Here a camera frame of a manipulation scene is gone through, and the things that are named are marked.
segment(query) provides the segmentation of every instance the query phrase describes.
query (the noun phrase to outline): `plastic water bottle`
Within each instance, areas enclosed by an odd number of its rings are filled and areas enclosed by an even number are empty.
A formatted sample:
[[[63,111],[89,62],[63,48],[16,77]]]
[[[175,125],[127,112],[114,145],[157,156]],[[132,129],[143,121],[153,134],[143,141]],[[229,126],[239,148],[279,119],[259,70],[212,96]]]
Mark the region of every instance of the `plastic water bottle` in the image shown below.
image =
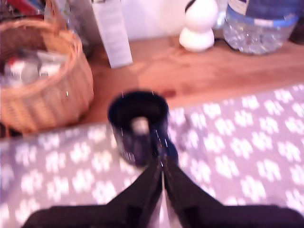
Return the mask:
[[[224,38],[243,53],[273,52],[288,40],[301,6],[301,0],[229,0]]]

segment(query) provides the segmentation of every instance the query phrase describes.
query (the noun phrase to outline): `gray tablecloth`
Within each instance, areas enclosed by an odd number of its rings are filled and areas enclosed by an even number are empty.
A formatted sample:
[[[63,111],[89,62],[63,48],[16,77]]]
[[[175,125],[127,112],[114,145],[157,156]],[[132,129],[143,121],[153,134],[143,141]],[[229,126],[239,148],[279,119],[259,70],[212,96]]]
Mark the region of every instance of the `gray tablecloth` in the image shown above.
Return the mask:
[[[304,85],[172,110],[168,131],[180,167],[222,203],[304,213]],[[0,148],[3,228],[52,205],[105,204],[142,172],[119,156],[106,124],[2,141]],[[152,224],[179,226],[166,197]]]

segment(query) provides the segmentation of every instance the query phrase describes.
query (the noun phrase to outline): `mug handle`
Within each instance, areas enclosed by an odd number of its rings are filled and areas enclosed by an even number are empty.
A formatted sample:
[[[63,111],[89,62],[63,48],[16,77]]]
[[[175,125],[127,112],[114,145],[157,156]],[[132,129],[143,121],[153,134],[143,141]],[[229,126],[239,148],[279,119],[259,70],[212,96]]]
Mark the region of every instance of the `mug handle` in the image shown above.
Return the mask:
[[[178,164],[178,153],[175,145],[169,139],[168,134],[164,130],[154,130],[151,136],[153,156],[160,156],[161,158],[169,156]]]

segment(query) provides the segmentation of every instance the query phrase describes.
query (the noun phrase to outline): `water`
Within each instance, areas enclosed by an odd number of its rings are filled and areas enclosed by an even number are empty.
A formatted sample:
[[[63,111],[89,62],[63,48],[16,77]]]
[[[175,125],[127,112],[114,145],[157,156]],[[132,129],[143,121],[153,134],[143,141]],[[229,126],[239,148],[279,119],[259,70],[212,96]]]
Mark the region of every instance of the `water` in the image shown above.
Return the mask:
[[[295,24],[285,27],[264,27],[242,22],[226,14],[224,38],[243,53],[266,54],[278,50],[288,40]]]

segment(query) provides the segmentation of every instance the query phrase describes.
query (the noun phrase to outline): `red object in basket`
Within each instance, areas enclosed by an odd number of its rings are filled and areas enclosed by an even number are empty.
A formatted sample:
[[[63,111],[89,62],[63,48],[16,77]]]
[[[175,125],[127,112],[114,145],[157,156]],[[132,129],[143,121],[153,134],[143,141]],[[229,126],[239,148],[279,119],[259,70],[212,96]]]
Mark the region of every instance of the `red object in basket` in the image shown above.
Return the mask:
[[[16,8],[23,15],[36,15],[38,9],[26,0],[7,0],[7,3]]]

